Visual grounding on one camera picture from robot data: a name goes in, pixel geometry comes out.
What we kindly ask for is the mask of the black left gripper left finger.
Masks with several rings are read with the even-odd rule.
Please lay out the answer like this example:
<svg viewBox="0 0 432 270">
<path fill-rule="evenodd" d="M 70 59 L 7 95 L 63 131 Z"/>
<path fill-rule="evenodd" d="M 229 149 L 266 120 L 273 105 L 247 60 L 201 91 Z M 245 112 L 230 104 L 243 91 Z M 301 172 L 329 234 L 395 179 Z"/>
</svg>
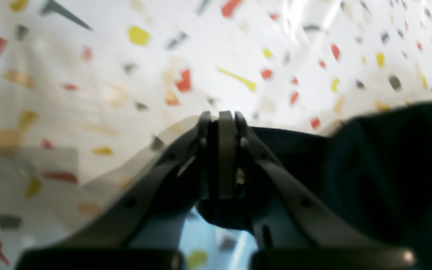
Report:
<svg viewBox="0 0 432 270">
<path fill-rule="evenodd" d="M 187 270 L 179 250 L 185 219 L 200 196 L 197 156 L 211 114 L 175 140 L 108 210 L 71 237 L 26 251 L 18 270 Z"/>
</svg>

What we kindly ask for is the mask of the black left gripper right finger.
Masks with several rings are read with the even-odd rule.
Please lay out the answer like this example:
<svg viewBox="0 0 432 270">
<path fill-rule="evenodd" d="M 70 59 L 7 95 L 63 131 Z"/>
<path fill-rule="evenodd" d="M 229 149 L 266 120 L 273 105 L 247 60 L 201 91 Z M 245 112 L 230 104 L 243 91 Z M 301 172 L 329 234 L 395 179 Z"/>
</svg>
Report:
<svg viewBox="0 0 432 270">
<path fill-rule="evenodd" d="M 219 199 L 236 203 L 258 251 L 251 270 L 413 270 L 408 247 L 357 231 L 293 177 L 241 113 L 219 113 Z"/>
</svg>

